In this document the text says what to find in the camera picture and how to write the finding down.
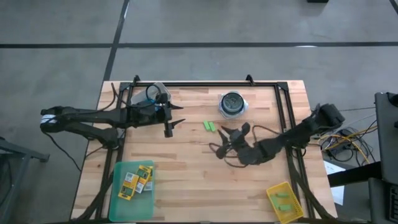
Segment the gray floor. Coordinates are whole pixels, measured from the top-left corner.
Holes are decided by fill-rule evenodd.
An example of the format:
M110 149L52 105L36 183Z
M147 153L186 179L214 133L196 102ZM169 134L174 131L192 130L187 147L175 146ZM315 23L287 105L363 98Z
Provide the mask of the gray floor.
M122 0L0 0L0 44L111 43ZM121 42L363 42L398 39L388 0L134 0ZM95 108L110 49L0 49L0 136L51 153L32 161L13 223L67 220L79 173L39 129L40 110ZM372 106L397 91L398 47L119 49L111 80L304 80L311 106ZM354 121L374 110L345 112ZM372 117L353 125L367 128ZM87 142L55 139L81 164ZM379 159L377 135L365 138Z

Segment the yellow plastic tray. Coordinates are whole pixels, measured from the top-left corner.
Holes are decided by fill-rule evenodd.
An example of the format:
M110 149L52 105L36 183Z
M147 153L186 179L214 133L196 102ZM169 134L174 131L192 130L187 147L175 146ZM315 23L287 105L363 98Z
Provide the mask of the yellow plastic tray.
M303 209L288 182L270 187L267 189L267 195L281 224L304 216ZM281 205L282 207L291 207L291 209L281 210Z

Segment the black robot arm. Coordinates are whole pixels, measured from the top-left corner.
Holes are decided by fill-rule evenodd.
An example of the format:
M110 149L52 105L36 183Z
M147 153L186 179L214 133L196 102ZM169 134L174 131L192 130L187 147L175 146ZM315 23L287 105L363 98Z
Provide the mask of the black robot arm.
M244 139L250 131L248 123L243 124L241 131L222 127L229 134L229 140L219 131L223 145L217 149L216 155L222 159L226 156L228 149L232 148L238 153L238 159L243 165L261 164L275 158L275 155L285 146L304 148L310 142L311 136L339 128L344 120L334 105L317 106L313 113L296 127L276 138L256 141L254 147L250 147Z
M41 111L40 128L45 133L68 131L88 139L97 139L104 147L114 149L119 146L116 128L138 128L153 124L164 124L165 137L173 136L174 126L184 119L172 120L171 110L182 109L168 101L161 93L155 102L142 101L135 105L110 111L84 110L72 107L55 106ZM112 128L100 129L83 123L104 123Z

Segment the small yellow package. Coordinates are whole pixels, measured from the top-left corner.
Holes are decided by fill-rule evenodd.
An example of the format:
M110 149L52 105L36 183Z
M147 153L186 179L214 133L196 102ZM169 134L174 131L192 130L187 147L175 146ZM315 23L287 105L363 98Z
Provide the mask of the small yellow package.
M122 188L121 188L118 196L120 198L130 200L132 198L132 196L134 195L138 180L139 180L138 175L127 172L127 174L124 178L124 181L123 181Z
M140 165L136 174L139 176L138 183L136 186L136 192L141 193L144 190L146 183L149 180L150 172L152 171L151 168Z
M154 171L154 167L153 166L149 166L148 168L150 168L150 176L149 176L147 184L144 187L144 191L152 190L152 173Z

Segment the white paper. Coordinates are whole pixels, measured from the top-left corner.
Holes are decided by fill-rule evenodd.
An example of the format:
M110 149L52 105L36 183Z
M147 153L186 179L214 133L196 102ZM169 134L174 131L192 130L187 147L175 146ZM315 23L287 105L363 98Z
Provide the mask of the white paper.
M335 172L345 171L345 169L331 164L330 162L323 161L325 163L326 173L334 174ZM333 196L333 201L339 205L343 205L344 200L344 186L332 187L331 194Z

